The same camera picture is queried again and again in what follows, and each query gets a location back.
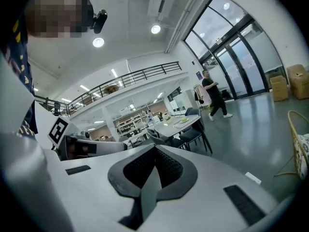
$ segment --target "cardboard box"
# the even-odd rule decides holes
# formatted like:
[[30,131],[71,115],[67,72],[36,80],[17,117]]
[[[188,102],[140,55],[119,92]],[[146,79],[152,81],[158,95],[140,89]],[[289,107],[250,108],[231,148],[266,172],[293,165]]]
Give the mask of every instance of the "cardboard box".
[[309,98],[309,73],[301,64],[287,68],[291,92],[298,99]]
[[272,95],[275,102],[287,100],[289,98],[286,79],[279,75],[270,79]]

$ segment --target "poster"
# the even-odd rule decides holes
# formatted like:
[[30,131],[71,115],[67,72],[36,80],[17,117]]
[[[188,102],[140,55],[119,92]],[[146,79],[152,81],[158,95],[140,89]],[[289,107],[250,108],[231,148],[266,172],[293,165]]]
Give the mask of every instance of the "poster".
[[199,80],[202,80],[202,79],[203,79],[201,72],[197,72],[197,78],[198,78]]

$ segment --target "black pants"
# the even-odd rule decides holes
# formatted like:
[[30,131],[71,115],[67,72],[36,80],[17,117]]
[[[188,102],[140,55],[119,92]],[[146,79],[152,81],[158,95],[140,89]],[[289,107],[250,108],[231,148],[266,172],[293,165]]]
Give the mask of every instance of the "black pants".
[[227,110],[226,110],[226,106],[225,106],[225,102],[223,100],[223,98],[220,97],[216,97],[216,98],[212,98],[212,110],[211,110],[211,116],[213,116],[218,109],[221,107],[223,115],[227,114]]

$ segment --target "qr code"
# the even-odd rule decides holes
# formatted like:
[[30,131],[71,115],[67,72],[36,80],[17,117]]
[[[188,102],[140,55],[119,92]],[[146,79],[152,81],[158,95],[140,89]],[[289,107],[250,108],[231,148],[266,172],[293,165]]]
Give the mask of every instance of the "qr code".
[[56,143],[59,143],[59,140],[62,137],[62,134],[66,130],[68,123],[61,118],[58,118],[53,128],[49,132],[50,138]]

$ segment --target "ceiling duct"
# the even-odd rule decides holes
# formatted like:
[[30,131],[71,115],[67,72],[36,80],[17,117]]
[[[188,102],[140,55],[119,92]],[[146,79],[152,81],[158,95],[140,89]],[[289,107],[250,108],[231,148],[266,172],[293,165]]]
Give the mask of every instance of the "ceiling duct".
[[175,0],[149,0],[148,16],[158,17],[162,21],[168,17]]

